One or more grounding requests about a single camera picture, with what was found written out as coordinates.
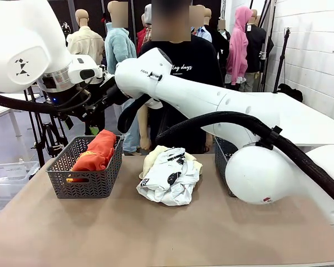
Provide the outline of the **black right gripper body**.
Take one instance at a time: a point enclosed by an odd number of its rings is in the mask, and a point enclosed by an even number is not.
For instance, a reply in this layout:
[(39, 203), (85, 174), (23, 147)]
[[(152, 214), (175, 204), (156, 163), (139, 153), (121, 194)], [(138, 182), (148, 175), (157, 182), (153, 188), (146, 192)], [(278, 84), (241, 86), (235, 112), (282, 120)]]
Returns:
[(113, 104), (122, 105), (129, 99), (131, 99), (131, 97), (118, 88), (114, 76), (106, 80), (99, 88), (100, 107), (109, 107)]

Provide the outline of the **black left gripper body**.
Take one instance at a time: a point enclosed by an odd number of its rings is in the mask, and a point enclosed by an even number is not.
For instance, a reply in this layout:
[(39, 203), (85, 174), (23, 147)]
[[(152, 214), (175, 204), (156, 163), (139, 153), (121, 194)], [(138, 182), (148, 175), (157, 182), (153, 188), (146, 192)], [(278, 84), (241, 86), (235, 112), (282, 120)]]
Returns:
[(41, 111), (71, 111), (76, 100), (71, 100), (76, 94), (76, 85), (71, 82), (56, 84), (53, 77), (42, 77), (42, 90), (47, 94), (51, 104), (42, 104)]

